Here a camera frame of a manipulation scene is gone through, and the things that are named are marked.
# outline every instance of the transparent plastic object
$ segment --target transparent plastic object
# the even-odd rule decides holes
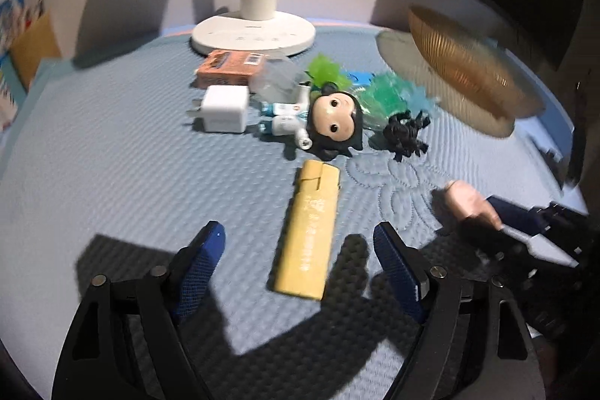
[[[257,84],[256,98],[263,102],[296,103],[297,86],[310,77],[282,52],[270,52]]]

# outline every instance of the yellow lighter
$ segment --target yellow lighter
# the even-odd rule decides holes
[[[290,214],[275,291],[321,300],[334,234],[340,170],[307,160]]]

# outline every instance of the toy figurine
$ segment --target toy figurine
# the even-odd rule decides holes
[[[423,111],[414,119],[410,118],[410,111],[394,114],[389,118],[383,136],[388,141],[389,150],[396,153],[396,161],[402,161],[403,156],[409,157],[413,153],[421,156],[421,152],[427,152],[429,145],[417,139],[417,136],[419,131],[430,123],[429,116],[423,117]]]
[[[310,83],[298,85],[296,104],[263,104],[261,114],[271,121],[259,124],[261,134],[294,135],[296,145],[308,150],[315,146],[324,159],[343,153],[348,148],[362,150],[362,109],[358,101],[337,85],[326,83],[310,104]]]
[[[310,82],[298,84],[298,99],[295,104],[263,103],[260,115],[273,119],[260,122],[260,133],[274,136],[293,134],[296,146],[303,150],[309,150],[313,145],[306,130],[310,106],[310,86]]]

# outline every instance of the doll face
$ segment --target doll face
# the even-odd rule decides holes
[[[320,96],[312,107],[314,128],[333,141],[347,141],[354,134],[355,111],[354,100],[348,94]]]

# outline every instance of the doll hand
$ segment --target doll hand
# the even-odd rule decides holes
[[[306,129],[298,129],[294,139],[296,140],[296,146],[304,151],[309,150],[313,145],[313,140],[308,137]]]
[[[494,207],[465,181],[454,180],[446,185],[446,205],[458,220],[479,217],[495,229],[502,229],[502,221]]]

